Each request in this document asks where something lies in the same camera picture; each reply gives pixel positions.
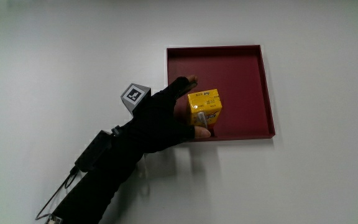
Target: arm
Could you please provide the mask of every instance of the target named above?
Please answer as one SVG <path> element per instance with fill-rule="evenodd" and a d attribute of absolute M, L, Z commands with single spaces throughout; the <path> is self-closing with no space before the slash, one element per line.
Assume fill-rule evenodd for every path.
<path fill-rule="evenodd" d="M 178 95 L 196 77 L 178 78 L 134 111 L 134 118 L 112 135 L 112 148 L 103 153 L 96 169 L 89 171 L 69 192 L 53 214 L 64 224 L 98 223 L 121 183 L 132 174 L 143 153 L 162 151 L 195 137 L 209 137 L 201 127 L 185 126 L 173 119 Z"/>

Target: juice box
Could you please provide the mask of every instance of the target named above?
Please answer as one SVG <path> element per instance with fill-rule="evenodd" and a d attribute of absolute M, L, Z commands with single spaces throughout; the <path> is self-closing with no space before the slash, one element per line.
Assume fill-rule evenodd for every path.
<path fill-rule="evenodd" d="M 188 123 L 194 126 L 212 129 L 222 110 L 218 90 L 207 90 L 187 95 L 189 119 Z"/>

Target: sleeve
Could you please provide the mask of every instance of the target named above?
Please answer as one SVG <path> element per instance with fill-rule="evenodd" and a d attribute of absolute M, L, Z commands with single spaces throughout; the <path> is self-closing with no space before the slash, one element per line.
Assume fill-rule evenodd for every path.
<path fill-rule="evenodd" d="M 64 224 L 99 223 L 119 186 L 128 179 L 143 152 L 124 138 L 112 137 L 112 148 L 103 153 L 67 194 L 53 214 Z"/>

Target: black cable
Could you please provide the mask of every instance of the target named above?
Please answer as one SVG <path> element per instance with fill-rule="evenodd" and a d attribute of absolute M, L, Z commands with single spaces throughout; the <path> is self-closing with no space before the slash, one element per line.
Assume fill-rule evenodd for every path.
<path fill-rule="evenodd" d="M 57 191 L 52 195 L 52 197 L 49 199 L 49 201 L 46 203 L 46 205 L 41 209 L 41 211 L 38 213 L 37 217 L 35 218 L 35 220 L 40 220 L 41 218 L 44 218 L 44 217 L 47 217 L 49 215 L 52 215 L 51 213 L 49 214 L 46 214 L 46 215 L 42 215 L 41 217 L 40 214 L 42 213 L 42 211 L 47 207 L 47 205 L 49 204 L 49 202 L 54 198 L 54 196 L 57 194 L 57 192 L 59 192 L 60 189 L 62 189 L 63 186 L 65 186 L 65 189 L 67 189 L 71 183 L 73 183 L 75 177 L 77 176 L 78 174 L 78 171 L 80 171 L 77 167 L 73 167 L 70 171 L 70 174 L 68 175 L 68 177 L 65 179 L 65 181 L 61 184 L 61 186 L 57 189 Z M 73 179 L 71 180 L 71 182 L 66 186 L 68 180 L 70 180 L 70 177 L 73 176 Z"/>

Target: square tray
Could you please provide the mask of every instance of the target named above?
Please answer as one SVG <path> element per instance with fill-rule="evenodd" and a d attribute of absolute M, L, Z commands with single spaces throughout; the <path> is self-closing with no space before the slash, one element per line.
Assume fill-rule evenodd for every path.
<path fill-rule="evenodd" d="M 195 141 L 269 139 L 275 135 L 262 52 L 259 45 L 167 49 L 168 84 L 197 75 L 189 93 L 218 89 L 222 111 L 213 135 Z M 175 106 L 175 118 L 186 123 L 187 97 Z"/>

